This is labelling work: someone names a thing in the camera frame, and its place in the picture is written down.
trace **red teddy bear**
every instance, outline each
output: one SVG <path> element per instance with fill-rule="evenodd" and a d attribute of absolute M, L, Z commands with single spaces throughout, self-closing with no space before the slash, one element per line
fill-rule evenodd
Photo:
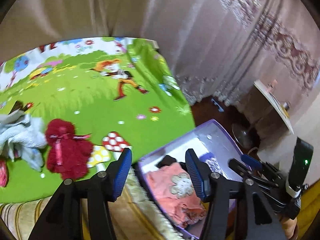
<path fill-rule="evenodd" d="M 71 122 L 53 119 L 49 122 L 45 137 L 51 149 L 47 169 L 61 174 L 62 179 L 79 179 L 88 173 L 87 162 L 93 144 L 85 139 L 89 135 L 75 135 Z"/>

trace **white table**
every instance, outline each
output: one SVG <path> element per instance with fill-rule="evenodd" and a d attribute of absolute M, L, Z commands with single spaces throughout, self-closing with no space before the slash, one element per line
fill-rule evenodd
<path fill-rule="evenodd" d="M 268 92 L 268 88 L 260 81 L 256 80 L 254 82 L 254 86 L 259 90 L 259 92 L 268 100 L 270 103 L 270 107 L 268 107 L 262 114 L 261 117 L 258 118 L 255 122 L 253 122 L 249 128 L 244 128 L 242 125 L 237 123 L 232 124 L 232 132 L 236 139 L 236 141 L 245 149 L 251 149 L 253 147 L 253 141 L 250 135 L 250 130 L 265 116 L 267 116 L 273 109 L 276 110 L 278 115 L 281 117 L 282 121 L 293 134 L 293 128 L 290 123 L 290 119 L 284 113 L 281 104 L 279 101 L 272 95 L 272 93 Z"/>
<path fill-rule="evenodd" d="M 260 80 L 256 80 L 254 82 L 254 86 L 261 92 L 261 94 L 269 101 L 271 106 L 276 110 L 276 112 L 283 120 L 284 124 L 287 126 L 290 133 L 294 134 L 292 125 L 290 123 L 290 119 L 285 115 L 279 101 L 276 100 L 276 98 L 272 96 L 270 92 L 267 91 L 267 87 Z"/>

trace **lace curtain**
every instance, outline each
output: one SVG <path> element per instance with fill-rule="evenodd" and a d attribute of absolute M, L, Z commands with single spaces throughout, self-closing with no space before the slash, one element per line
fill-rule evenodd
<path fill-rule="evenodd" d="M 55 41 L 156 40 L 192 105 L 237 105 L 256 79 L 299 107 L 319 71 L 320 31 L 300 0 L 17 0 L 0 24 L 0 61 Z"/>

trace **pink cloth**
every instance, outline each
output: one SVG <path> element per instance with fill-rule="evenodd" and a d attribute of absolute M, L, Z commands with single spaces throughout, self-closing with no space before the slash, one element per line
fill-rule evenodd
<path fill-rule="evenodd" d="M 8 182 L 8 171 L 4 160 L 0 160 L 0 187 L 5 187 Z"/>
<path fill-rule="evenodd" d="M 191 179 L 179 163 L 147 173 L 147 182 L 158 203 L 177 225 L 185 228 L 205 217 L 206 210 Z"/>

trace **red mushroom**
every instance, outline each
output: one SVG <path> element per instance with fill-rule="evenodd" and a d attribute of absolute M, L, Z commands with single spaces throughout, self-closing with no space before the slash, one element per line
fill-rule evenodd
<path fill-rule="evenodd" d="M 117 132 L 109 132 L 107 136 L 103 137 L 102 144 L 104 147 L 112 152 L 119 153 L 114 154 L 115 159 L 118 159 L 124 148 L 131 149 L 132 146 Z"/>

